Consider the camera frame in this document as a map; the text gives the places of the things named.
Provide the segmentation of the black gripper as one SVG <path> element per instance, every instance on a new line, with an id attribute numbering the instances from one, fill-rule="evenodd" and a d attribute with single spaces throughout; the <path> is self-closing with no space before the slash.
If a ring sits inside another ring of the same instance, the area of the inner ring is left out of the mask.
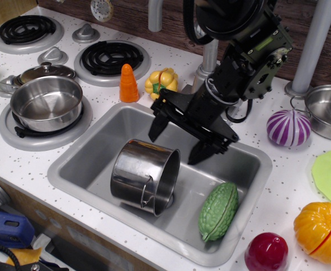
<path id="1" fill-rule="evenodd" d="M 239 140 L 237 133 L 222 119 L 221 114 L 237 103 L 239 80 L 227 76 L 209 76 L 195 98 L 181 98 L 180 93 L 161 89 L 151 106 L 155 119 L 148 136 L 155 142 L 169 122 L 199 139 L 192 148 L 189 165 L 196 165 L 213 154 L 224 153 L 231 143 Z"/>

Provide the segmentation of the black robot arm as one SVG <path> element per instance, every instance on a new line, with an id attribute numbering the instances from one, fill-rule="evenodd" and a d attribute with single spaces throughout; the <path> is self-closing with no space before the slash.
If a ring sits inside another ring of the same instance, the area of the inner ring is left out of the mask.
<path id="1" fill-rule="evenodd" d="M 161 89 L 151 109 L 149 131 L 154 141 L 168 123 L 198 139 L 188 163 L 198 164 L 226 152 L 239 137 L 222 118 L 240 101 L 251 103 L 271 91 L 277 71 L 287 61 L 292 40 L 273 12 L 275 1 L 184 1 L 183 21 L 198 45 L 214 40 L 229 45 L 220 64 L 194 94 Z"/>

